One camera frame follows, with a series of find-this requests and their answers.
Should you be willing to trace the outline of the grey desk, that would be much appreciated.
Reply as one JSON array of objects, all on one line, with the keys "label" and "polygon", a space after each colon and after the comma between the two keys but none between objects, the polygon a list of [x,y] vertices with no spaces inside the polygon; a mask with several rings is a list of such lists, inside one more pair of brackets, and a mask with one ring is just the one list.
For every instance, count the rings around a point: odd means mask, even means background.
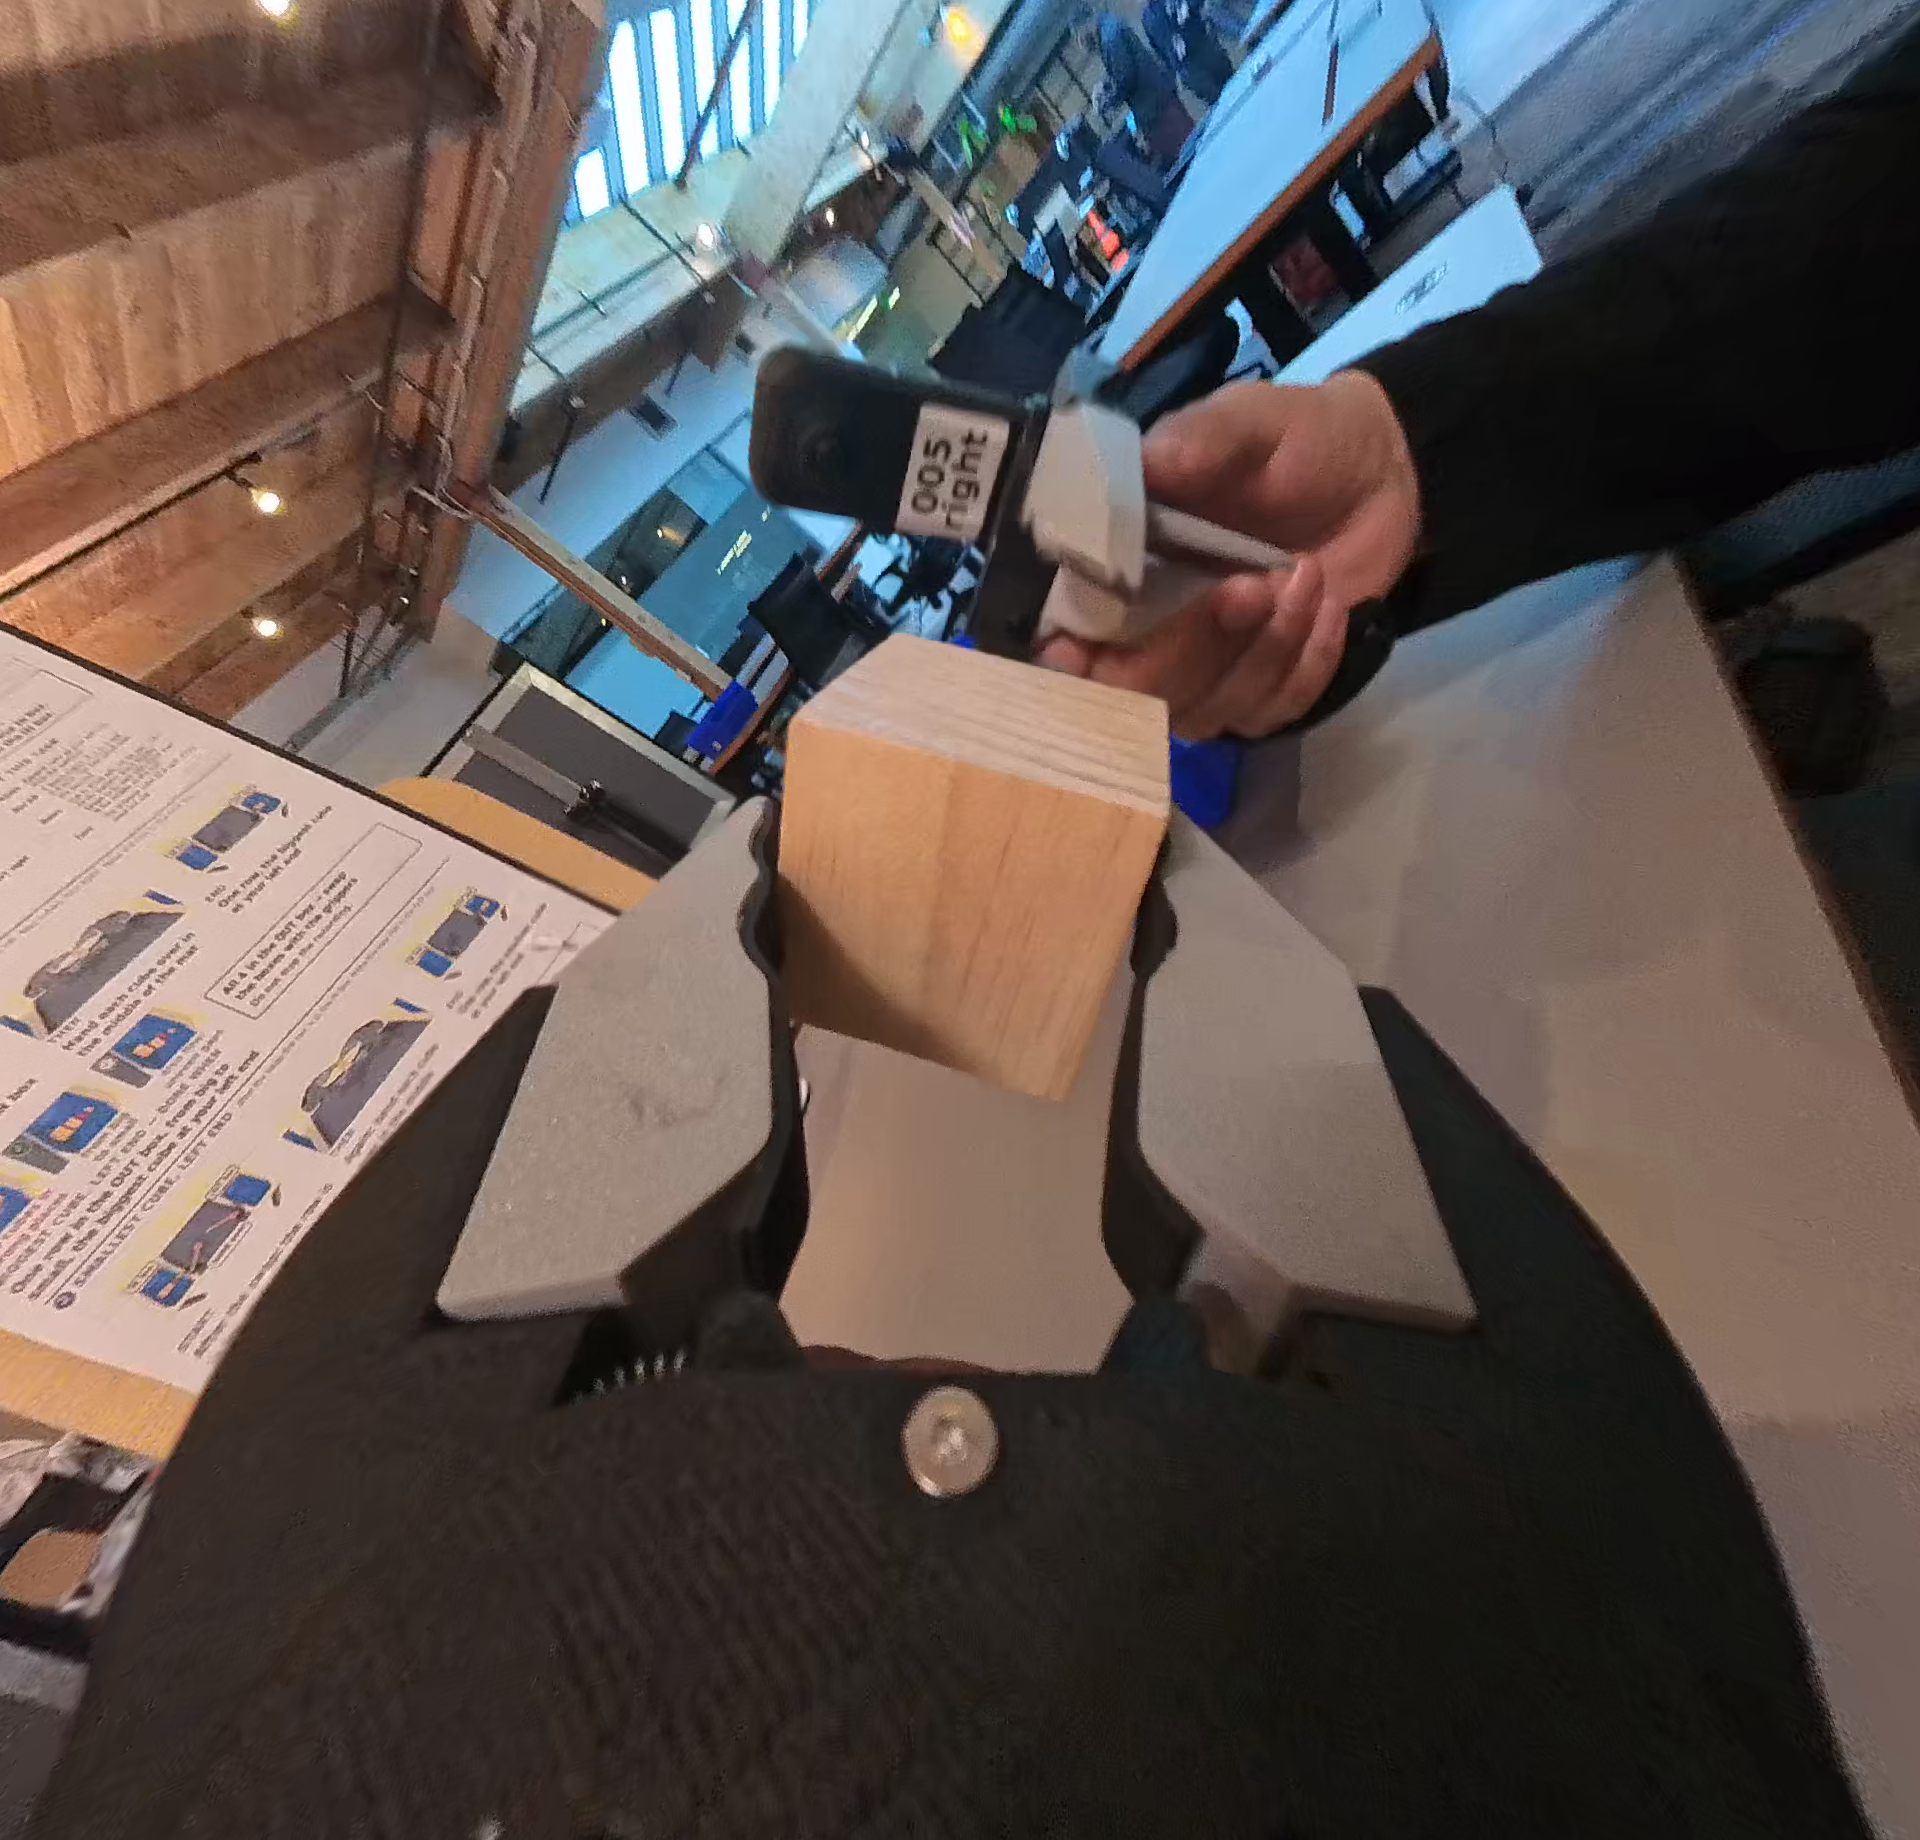
[{"label": "grey desk", "polygon": [[[1393,645],[1244,871],[1353,975],[1474,1328],[1224,1372],[1063,1100],[869,1083],[769,1374],[717,1834],[1916,1836],[1916,1120],[1669,561]],[[800,1524],[779,1549],[776,1521]]]}]

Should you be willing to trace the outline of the long white table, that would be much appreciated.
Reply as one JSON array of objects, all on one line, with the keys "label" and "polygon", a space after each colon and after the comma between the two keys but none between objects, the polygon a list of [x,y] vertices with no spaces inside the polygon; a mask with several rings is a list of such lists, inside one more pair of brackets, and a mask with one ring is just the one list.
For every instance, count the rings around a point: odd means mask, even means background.
[{"label": "long white table", "polygon": [[1478,311],[1498,291],[1534,278],[1540,268],[1523,197],[1503,181],[1389,272],[1375,291],[1282,366],[1276,380],[1316,386],[1381,346]]},{"label": "long white table", "polygon": [[1334,205],[1338,175],[1444,60],[1424,0],[1295,0],[1202,123],[1152,238],[1135,249],[1100,348],[1139,366],[1238,302],[1276,352],[1309,341],[1277,278],[1307,242],[1357,302],[1373,261]]}]

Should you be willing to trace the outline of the grey computer monitor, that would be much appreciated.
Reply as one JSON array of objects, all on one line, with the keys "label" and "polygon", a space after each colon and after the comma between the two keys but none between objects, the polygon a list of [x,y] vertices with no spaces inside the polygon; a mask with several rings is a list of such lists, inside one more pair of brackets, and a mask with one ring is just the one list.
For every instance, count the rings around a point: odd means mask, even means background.
[{"label": "grey computer monitor", "polygon": [[533,663],[468,715],[426,775],[492,796],[649,877],[737,808],[706,770]]}]

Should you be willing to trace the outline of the printed instruction sheet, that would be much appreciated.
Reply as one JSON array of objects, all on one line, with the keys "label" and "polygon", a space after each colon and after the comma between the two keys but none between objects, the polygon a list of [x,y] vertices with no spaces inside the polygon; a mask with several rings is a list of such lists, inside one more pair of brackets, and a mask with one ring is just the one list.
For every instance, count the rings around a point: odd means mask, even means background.
[{"label": "printed instruction sheet", "polygon": [[611,920],[7,631],[4,1332],[204,1388],[361,1165]]}]

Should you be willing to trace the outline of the wooden cube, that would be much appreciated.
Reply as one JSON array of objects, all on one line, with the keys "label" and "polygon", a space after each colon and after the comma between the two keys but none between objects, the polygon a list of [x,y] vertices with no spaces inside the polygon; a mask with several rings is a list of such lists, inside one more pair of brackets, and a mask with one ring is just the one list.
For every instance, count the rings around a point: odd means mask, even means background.
[{"label": "wooden cube", "polygon": [[892,635],[784,734],[788,1006],[1063,1100],[1167,822],[1163,700]]}]

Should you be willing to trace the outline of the wooden display board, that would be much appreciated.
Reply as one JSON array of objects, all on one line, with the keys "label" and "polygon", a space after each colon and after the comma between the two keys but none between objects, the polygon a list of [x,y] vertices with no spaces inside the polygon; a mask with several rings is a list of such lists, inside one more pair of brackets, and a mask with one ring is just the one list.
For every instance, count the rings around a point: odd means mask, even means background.
[{"label": "wooden display board", "polygon": [[[376,795],[384,804],[432,822],[609,911],[640,904],[658,884],[571,832],[446,778],[396,778],[378,786]],[[148,1374],[98,1363],[21,1335],[2,1335],[4,1442],[39,1442],[70,1431],[163,1461],[179,1443],[196,1400],[196,1392]]]}]

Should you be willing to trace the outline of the person's right hand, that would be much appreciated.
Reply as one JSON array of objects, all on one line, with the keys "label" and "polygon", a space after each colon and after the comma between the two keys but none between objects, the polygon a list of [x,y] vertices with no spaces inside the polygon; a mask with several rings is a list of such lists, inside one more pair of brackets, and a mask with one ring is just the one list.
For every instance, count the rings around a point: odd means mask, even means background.
[{"label": "person's right hand", "polygon": [[1387,391],[1348,367],[1313,388],[1238,383],[1142,443],[1147,497],[1293,557],[1217,578],[1130,646],[1051,635],[1036,663],[1165,700],[1184,739],[1267,739],[1323,696],[1355,603],[1385,596],[1421,531],[1418,478]]}]

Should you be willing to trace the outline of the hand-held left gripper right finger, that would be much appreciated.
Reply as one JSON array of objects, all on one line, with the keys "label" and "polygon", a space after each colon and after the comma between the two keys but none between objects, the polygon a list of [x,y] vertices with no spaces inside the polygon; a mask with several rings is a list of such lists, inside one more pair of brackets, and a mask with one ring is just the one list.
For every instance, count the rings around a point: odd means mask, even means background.
[{"label": "hand-held left gripper right finger", "polygon": [[1130,966],[1100,1231],[1132,1299],[1224,1372],[1277,1370],[1318,1316],[1474,1328],[1353,975],[1184,816]]}]

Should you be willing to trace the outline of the person's right forearm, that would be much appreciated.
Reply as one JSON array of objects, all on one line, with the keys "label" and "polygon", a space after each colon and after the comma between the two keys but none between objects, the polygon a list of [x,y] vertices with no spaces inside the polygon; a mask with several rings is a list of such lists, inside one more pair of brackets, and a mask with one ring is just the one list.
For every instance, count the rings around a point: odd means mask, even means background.
[{"label": "person's right forearm", "polygon": [[1917,438],[1917,36],[1630,231],[1359,363],[1403,427],[1413,631]]}]

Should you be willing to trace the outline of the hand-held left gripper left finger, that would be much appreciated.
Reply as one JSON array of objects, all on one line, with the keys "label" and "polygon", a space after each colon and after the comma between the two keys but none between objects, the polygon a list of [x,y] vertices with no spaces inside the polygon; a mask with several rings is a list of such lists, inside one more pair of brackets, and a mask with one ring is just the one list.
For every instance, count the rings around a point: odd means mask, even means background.
[{"label": "hand-held left gripper left finger", "polygon": [[807,1223],[779,810],[739,808],[563,970],[437,1305],[453,1320],[778,1299]]}]

